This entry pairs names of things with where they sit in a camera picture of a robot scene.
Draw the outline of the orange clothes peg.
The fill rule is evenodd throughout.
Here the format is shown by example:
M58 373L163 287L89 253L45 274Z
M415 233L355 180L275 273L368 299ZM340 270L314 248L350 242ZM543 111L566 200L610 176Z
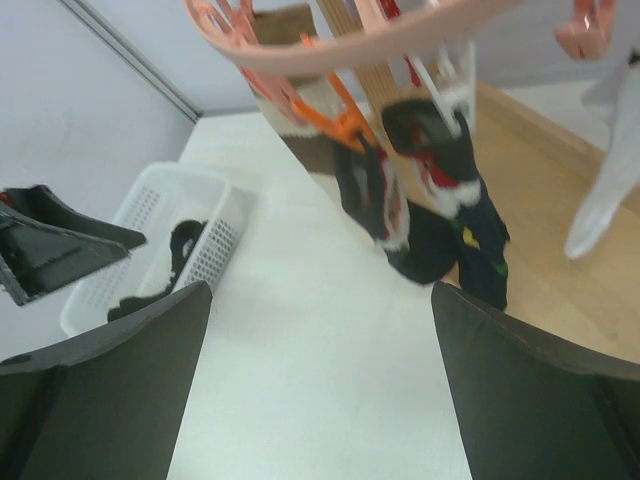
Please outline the orange clothes peg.
M352 150L376 151L379 147L377 137L346 86L334 71L326 78L341 101L342 109L336 116L329 118L303 100L291 101L293 111L332 140Z

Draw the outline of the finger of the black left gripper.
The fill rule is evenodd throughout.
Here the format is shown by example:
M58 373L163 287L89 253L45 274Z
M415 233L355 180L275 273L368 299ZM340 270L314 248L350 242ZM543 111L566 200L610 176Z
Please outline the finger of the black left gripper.
M127 258L144 234L81 214L46 185L1 192L1 286L24 306Z

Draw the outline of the santa pattern sock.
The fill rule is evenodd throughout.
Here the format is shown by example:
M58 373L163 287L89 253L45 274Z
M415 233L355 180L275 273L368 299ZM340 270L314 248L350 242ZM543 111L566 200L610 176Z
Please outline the santa pattern sock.
M454 134L435 103L402 100L384 108L382 124L394 150L415 167L422 190L452 225L460 252L462 290L498 310L507 306L510 241L474 157L471 132L460 110L453 112Z

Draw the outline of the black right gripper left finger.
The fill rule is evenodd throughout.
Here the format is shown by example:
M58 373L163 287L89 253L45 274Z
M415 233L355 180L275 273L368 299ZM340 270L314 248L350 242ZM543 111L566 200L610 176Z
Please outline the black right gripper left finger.
M196 282L2 361L2 478L166 478L211 301Z

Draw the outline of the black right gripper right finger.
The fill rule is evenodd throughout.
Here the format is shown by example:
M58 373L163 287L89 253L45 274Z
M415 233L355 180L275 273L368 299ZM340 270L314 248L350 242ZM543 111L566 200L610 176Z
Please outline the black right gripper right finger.
M436 334L475 479L636 479L639 366L443 282Z

